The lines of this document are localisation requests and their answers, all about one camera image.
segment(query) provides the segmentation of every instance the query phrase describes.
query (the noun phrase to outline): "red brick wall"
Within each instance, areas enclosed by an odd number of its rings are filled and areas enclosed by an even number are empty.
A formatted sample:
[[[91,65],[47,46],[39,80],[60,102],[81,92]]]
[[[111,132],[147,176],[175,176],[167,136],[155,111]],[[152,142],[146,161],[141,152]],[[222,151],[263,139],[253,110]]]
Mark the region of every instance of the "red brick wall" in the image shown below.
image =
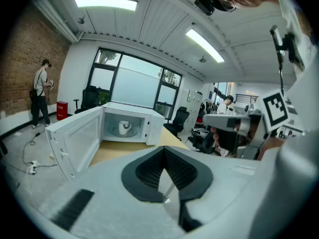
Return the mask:
[[[29,91],[42,60],[50,60],[48,79],[54,80],[50,102],[56,103],[60,73],[70,42],[29,4],[17,19],[0,55],[0,111],[6,116],[30,109]]]

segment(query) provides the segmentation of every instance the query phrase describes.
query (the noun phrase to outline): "white microwave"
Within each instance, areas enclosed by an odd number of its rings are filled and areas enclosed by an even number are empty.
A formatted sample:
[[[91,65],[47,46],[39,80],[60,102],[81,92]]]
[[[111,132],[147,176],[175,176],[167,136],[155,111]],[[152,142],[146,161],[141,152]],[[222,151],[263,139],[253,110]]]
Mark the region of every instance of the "white microwave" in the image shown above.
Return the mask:
[[[119,123],[130,127],[120,134]],[[164,117],[154,110],[109,102],[48,126],[46,134],[65,178],[84,172],[103,140],[157,145]]]

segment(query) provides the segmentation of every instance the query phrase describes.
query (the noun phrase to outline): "white ceiling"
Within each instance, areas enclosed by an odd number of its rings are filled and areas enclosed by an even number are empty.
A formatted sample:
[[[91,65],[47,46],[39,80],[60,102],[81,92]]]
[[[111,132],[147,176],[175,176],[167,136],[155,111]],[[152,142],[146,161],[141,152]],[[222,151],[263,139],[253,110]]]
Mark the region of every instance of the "white ceiling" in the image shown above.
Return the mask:
[[[194,5],[195,0],[137,0],[136,11],[84,9],[78,8],[74,0],[49,1],[74,33],[110,35],[143,44],[158,50],[163,58],[178,60],[180,67],[204,82],[280,82],[269,32],[277,25],[282,36],[286,33],[286,21],[277,5],[268,3],[232,13],[216,10],[207,17]],[[79,24],[77,20],[83,16],[85,23]],[[225,62],[217,63],[187,37],[191,28],[219,50]],[[199,61],[203,55],[206,63]],[[296,79],[289,62],[284,64],[283,78],[288,86]]]

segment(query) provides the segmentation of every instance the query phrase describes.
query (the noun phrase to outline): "desk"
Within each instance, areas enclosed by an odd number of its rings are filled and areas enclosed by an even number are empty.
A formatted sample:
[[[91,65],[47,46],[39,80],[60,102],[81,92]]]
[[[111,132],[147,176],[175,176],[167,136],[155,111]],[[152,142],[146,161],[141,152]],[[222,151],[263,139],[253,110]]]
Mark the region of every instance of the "desk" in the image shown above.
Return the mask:
[[[161,131],[161,139],[158,146],[175,146],[189,150],[189,148],[178,140],[165,127]],[[118,141],[102,141],[100,148],[93,157],[90,166],[116,157],[121,157],[132,152],[155,147],[154,145],[146,145],[142,142],[118,142]]]

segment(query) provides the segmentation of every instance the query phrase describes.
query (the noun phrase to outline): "red box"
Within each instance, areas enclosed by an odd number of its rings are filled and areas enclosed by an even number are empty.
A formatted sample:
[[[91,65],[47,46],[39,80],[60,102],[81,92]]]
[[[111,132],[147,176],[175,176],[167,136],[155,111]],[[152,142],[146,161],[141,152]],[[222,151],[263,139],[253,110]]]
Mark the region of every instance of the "red box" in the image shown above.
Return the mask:
[[[56,102],[56,119],[63,120],[68,117],[68,103],[58,101]]]

